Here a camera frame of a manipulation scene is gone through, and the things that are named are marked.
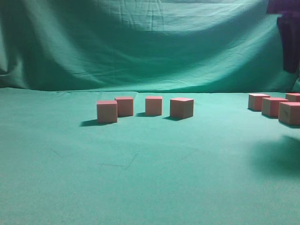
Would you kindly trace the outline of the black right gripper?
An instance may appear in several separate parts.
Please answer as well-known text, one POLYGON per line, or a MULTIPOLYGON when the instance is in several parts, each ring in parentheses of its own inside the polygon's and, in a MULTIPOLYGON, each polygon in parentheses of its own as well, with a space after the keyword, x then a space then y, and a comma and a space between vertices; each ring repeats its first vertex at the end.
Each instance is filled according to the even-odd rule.
POLYGON ((283 48, 283 69, 295 73, 300 63, 300 0, 269 0, 266 13, 282 15, 277 27, 283 48))

